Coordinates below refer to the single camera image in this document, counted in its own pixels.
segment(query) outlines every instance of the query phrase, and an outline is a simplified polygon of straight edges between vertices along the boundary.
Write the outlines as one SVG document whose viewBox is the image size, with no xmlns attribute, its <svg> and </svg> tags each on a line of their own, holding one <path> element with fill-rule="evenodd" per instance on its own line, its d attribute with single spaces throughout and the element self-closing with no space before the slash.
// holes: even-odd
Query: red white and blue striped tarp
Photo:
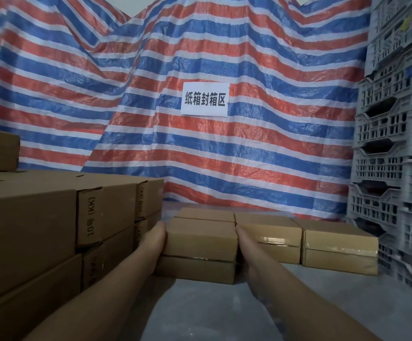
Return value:
<svg viewBox="0 0 412 341">
<path fill-rule="evenodd" d="M 165 198 L 346 211 L 371 0 L 0 0 L 0 130 L 21 168 L 166 177 Z M 180 116 L 185 81 L 229 116 Z"/>
</svg>

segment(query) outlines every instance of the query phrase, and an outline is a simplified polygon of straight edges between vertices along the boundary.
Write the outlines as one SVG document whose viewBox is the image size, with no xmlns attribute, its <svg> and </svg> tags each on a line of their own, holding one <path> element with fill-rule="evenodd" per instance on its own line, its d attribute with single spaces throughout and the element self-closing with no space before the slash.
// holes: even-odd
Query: stack of crates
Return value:
<svg viewBox="0 0 412 341">
<path fill-rule="evenodd" d="M 347 220 L 380 235 L 380 270 L 412 287 L 412 0 L 372 0 Z"/>
</svg>

